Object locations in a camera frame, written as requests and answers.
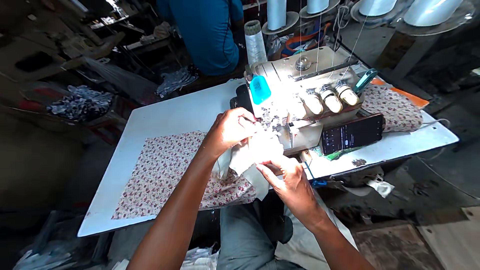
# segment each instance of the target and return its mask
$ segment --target blue shirt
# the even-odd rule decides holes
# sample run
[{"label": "blue shirt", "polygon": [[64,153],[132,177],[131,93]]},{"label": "blue shirt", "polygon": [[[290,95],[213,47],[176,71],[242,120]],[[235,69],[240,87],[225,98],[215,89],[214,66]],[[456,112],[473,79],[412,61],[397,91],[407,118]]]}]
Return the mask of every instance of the blue shirt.
[{"label": "blue shirt", "polygon": [[232,72],[239,49],[228,27],[243,18],[240,0],[157,0],[160,13],[177,24],[193,63],[205,75]]}]

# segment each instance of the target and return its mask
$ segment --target hand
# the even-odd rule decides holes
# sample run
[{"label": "hand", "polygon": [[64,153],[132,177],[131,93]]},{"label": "hand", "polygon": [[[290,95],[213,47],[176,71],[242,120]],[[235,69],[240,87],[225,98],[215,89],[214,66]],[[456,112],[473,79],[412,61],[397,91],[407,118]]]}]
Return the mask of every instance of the hand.
[{"label": "hand", "polygon": [[[283,174],[283,180],[265,165],[272,164],[278,167]],[[292,214],[310,231],[321,224],[326,217],[325,211],[318,205],[313,195],[312,187],[308,183],[301,164],[296,159],[289,159],[283,155],[276,156],[268,161],[257,164],[257,169],[270,183],[280,199],[292,211]]]},{"label": "hand", "polygon": [[244,108],[226,110],[217,115],[201,148],[218,158],[230,147],[251,137],[257,129],[253,124],[255,121],[255,116]]}]

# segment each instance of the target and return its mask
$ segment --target sewing workshop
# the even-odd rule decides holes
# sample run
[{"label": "sewing workshop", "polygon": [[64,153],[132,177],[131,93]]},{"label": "sewing workshop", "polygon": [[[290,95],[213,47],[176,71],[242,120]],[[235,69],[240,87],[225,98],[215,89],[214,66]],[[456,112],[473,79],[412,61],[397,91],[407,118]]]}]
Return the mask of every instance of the sewing workshop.
[{"label": "sewing workshop", "polygon": [[480,269],[480,0],[0,0],[13,270]]}]

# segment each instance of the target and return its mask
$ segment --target white table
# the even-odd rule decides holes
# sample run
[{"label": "white table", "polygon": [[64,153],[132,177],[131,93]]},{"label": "white table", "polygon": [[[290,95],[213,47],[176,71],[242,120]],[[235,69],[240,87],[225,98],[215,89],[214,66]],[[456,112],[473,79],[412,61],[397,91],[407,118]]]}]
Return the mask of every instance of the white table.
[{"label": "white table", "polygon": [[[207,132],[217,114],[229,109],[236,88],[243,79],[199,92],[135,109],[105,171],[95,197],[80,226],[78,236],[115,230],[124,226],[154,219],[155,216],[112,220],[120,195],[130,179],[146,138],[200,130]],[[423,112],[425,122],[433,118]],[[335,161],[317,159],[310,168],[315,177],[357,169],[351,161],[366,160],[366,165],[393,160],[458,141],[458,138],[439,123],[413,133],[385,134],[370,146],[348,153]]]}]

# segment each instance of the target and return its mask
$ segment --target pink floral print fabric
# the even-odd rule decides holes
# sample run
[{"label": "pink floral print fabric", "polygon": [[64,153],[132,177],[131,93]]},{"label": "pink floral print fabric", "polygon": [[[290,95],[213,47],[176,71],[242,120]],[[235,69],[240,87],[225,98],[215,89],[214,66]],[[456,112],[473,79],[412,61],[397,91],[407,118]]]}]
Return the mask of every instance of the pink floral print fabric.
[{"label": "pink floral print fabric", "polygon": [[385,117],[384,132],[413,132],[423,124],[420,109],[405,96],[386,87],[370,84],[365,87],[362,108]]},{"label": "pink floral print fabric", "polygon": [[[112,219],[157,215],[187,170],[205,135],[194,131],[146,139]],[[255,196],[250,182],[243,176],[235,176],[230,170],[226,180],[210,178],[199,210],[250,203]]]}]

